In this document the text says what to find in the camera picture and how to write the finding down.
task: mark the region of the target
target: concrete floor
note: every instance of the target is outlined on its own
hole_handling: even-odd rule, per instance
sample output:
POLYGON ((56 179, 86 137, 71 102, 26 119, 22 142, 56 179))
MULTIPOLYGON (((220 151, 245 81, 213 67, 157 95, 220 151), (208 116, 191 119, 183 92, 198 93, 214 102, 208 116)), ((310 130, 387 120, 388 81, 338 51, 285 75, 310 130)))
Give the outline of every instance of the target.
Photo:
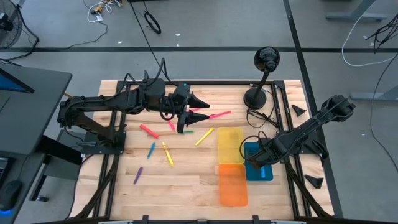
MULTIPOLYGON (((97 1, 85 0, 87 4, 97 1)), ((290 0, 302 47, 341 47, 352 22, 325 19, 327 11, 354 9, 360 1, 290 0)), ((138 11, 142 3, 134 4, 138 11)), ((149 42, 157 47, 201 46, 265 46, 294 47, 282 1, 154 1, 147 2, 150 12, 162 26, 157 35, 145 28, 149 42)), ((370 47, 364 35, 392 19, 398 10, 396 1, 376 1, 370 12, 384 13, 389 18, 382 23, 358 24, 347 47, 370 47)), ((66 47, 96 39, 104 31, 100 24, 86 20, 86 7, 81 1, 29 0, 22 8, 28 26, 40 37, 39 47, 66 47)), ((94 44, 81 47, 146 47, 145 40, 128 5, 114 7, 104 13, 108 34, 94 44)), ((397 47, 393 39, 386 47, 397 47)), ((28 47, 25 34, 15 47, 28 47)), ((18 53, 0 53, 11 57, 18 53)), ((254 68, 254 52, 156 52, 165 57, 172 78, 260 78, 254 68)), ((383 60, 393 54, 346 54, 352 63, 383 60)), ((320 106, 331 95, 349 95, 352 91, 373 91, 379 75, 387 65, 350 67, 339 53, 304 53, 315 100, 320 106)), ((33 53, 16 60, 27 67, 60 70, 73 74, 68 92, 73 95, 96 95, 103 79, 122 79, 129 72, 142 76, 157 70, 149 52, 51 52, 33 53)), ((398 84, 394 62, 386 73, 380 90, 398 84)), ((296 53, 282 52, 275 79, 301 79, 296 53)), ((371 137, 369 129, 370 103, 355 101, 352 118, 344 123, 324 126, 326 143, 345 218, 398 222, 398 173, 382 148, 371 137)), ((398 156, 397 106, 394 103, 374 104, 374 130, 393 156, 398 156)), ((55 138, 59 132, 55 118, 46 135, 55 138)), ((26 202, 16 223, 32 223, 64 218, 72 203, 73 181, 48 179, 42 190, 51 201, 26 202)))

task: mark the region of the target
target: monitor screen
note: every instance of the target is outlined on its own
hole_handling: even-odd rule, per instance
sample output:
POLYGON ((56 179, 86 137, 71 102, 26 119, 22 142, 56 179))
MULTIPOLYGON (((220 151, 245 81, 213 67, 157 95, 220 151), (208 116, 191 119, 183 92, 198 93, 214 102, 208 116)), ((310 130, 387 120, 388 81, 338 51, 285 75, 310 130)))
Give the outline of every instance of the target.
POLYGON ((34 89, 0 68, 0 90, 33 93, 34 89))

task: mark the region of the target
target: electric fan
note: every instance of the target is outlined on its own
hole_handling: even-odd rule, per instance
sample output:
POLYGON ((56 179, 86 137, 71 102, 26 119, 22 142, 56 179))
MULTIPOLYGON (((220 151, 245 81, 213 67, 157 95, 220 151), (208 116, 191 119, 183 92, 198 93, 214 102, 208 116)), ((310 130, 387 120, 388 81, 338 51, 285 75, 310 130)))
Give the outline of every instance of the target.
POLYGON ((22 31, 21 14, 10 0, 0 0, 0 49, 12 47, 22 31))

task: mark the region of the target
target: black lamp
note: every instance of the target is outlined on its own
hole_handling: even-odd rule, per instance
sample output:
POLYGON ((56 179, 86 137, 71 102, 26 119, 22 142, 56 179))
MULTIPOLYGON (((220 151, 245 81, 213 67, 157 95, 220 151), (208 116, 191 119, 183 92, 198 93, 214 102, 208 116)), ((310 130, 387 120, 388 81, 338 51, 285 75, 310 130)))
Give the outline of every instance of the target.
POLYGON ((274 47, 263 47, 254 55, 254 65, 258 70, 264 72, 264 75, 257 88, 249 89, 243 96, 244 104, 248 106, 248 108, 260 109, 265 105, 267 96, 261 91, 261 88, 265 84, 268 75, 275 71, 279 64, 279 60, 279 52, 274 47))

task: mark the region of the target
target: blue crayon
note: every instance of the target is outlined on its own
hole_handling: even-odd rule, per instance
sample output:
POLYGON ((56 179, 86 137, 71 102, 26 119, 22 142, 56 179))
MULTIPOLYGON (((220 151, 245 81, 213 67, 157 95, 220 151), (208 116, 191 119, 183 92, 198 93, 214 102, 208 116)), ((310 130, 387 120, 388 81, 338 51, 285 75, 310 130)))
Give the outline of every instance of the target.
POLYGON ((150 149, 149 149, 149 153, 148 153, 147 159, 150 158, 150 155, 152 154, 154 149, 155 149, 155 143, 152 143, 152 145, 150 146, 150 149))
POLYGON ((266 170, 264 167, 261 167, 261 178, 266 178, 266 170))

